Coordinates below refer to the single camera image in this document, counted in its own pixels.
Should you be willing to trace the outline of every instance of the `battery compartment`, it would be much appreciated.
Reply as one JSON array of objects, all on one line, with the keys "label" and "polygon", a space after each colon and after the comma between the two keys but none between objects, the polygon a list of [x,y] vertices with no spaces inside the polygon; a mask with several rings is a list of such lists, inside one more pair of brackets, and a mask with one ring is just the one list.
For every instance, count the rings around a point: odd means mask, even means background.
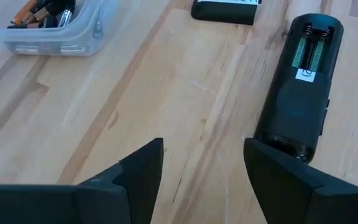
[{"label": "battery compartment", "polygon": [[296,48],[292,66],[311,72],[322,72],[322,62],[333,40],[334,28],[314,29],[311,23],[305,24]]}]

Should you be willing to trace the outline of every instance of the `sticker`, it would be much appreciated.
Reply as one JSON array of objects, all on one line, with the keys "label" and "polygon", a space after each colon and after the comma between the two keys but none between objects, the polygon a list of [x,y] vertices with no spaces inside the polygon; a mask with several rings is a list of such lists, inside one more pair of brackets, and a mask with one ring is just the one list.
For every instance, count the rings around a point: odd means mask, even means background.
[{"label": "sticker", "polygon": [[255,6],[259,4],[259,0],[197,0],[197,2],[221,2],[234,4],[250,4]]},{"label": "sticker", "polygon": [[305,69],[298,69],[295,79],[312,83],[314,82],[315,77],[316,77],[316,72],[312,72]]}]

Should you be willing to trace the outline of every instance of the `clear plastic container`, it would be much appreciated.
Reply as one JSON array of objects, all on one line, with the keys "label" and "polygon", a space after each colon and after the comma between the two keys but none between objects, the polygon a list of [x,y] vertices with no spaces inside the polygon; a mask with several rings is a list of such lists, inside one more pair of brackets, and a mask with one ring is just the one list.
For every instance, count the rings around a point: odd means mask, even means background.
[{"label": "clear plastic container", "polygon": [[120,0],[77,0],[65,27],[7,29],[27,0],[0,0],[0,43],[16,54],[90,56],[112,33]]}]

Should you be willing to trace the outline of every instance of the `plastic bin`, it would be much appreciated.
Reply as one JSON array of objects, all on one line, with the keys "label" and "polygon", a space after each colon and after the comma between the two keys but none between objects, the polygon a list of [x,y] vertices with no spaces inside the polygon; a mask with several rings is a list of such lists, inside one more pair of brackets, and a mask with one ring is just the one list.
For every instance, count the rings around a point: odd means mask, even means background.
[{"label": "plastic bin", "polygon": [[90,56],[111,35],[119,1],[77,0],[72,22],[61,28],[6,29],[27,0],[0,0],[0,43],[17,54]]}]

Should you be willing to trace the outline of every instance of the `wooden table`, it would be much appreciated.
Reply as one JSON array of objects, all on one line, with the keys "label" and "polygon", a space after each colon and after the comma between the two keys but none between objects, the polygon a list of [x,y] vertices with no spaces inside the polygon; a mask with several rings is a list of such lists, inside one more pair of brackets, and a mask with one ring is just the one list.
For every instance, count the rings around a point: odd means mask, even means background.
[{"label": "wooden table", "polygon": [[195,21],[192,0],[123,2],[93,57],[0,50],[0,184],[77,184],[163,137],[153,223],[265,223],[243,142],[291,21],[323,12],[346,31],[311,165],[358,185],[358,0],[264,0],[252,27]]}]

